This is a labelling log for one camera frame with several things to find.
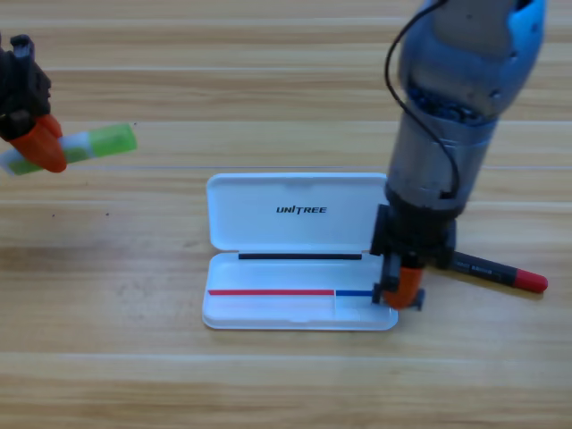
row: blue line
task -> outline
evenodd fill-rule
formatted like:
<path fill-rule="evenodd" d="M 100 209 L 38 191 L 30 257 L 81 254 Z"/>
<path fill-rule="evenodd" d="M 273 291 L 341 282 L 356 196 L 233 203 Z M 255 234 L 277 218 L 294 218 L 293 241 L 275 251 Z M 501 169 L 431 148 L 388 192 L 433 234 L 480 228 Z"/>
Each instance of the blue line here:
<path fill-rule="evenodd" d="M 336 290 L 336 297 L 371 297 L 370 290 Z"/>

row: green marker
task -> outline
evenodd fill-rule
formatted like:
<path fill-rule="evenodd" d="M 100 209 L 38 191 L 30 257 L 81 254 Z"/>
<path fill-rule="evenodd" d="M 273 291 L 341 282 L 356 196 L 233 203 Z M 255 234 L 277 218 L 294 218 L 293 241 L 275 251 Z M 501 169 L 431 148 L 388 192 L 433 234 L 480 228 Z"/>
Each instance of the green marker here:
<path fill-rule="evenodd" d="M 135 134 L 128 123 L 79 132 L 61 137 L 58 141 L 62 145 L 68 164 L 117 155 L 137 148 Z M 42 170 L 41 167 L 27 161 L 16 149 L 8 150 L 0 155 L 0 167 L 16 176 Z"/>

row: wood grain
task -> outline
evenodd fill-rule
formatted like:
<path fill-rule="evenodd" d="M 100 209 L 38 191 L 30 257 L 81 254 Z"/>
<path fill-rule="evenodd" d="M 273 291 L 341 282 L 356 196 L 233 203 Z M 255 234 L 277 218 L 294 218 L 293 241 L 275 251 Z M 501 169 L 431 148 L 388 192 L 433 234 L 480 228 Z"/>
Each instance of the wood grain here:
<path fill-rule="evenodd" d="M 417 0 L 0 0 L 66 133 L 139 149 L 4 178 L 0 428 L 572 427 L 572 7 L 551 0 L 458 249 L 546 275 L 542 296 L 436 270 L 394 330 L 222 332 L 201 320 L 219 172 L 385 172 L 381 83 Z"/>

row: unitree logo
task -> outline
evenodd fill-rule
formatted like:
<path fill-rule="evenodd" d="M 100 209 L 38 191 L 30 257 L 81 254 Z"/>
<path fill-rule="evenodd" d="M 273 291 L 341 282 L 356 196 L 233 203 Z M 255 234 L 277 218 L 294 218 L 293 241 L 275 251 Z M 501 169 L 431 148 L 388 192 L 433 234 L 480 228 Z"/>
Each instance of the unitree logo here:
<path fill-rule="evenodd" d="M 302 213 L 325 213 L 328 207 L 277 207 L 276 213 L 295 213 L 300 215 Z"/>

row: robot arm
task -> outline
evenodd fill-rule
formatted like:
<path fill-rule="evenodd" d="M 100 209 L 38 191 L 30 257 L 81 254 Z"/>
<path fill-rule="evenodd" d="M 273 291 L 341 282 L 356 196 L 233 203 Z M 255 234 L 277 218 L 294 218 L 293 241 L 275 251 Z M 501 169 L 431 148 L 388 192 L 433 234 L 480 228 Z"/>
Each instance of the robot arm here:
<path fill-rule="evenodd" d="M 62 172 L 66 160 L 58 138 L 62 129 L 50 114 L 50 79 L 34 61 L 34 43 L 20 35 L 12 51 L 0 48 L 0 138 L 49 172 Z"/>
<path fill-rule="evenodd" d="M 406 112 L 370 251 L 385 258 L 374 302 L 383 296 L 396 309 L 414 299 L 426 265 L 450 266 L 455 220 L 543 42 L 544 0 L 427 0 L 428 8 L 401 51 Z"/>

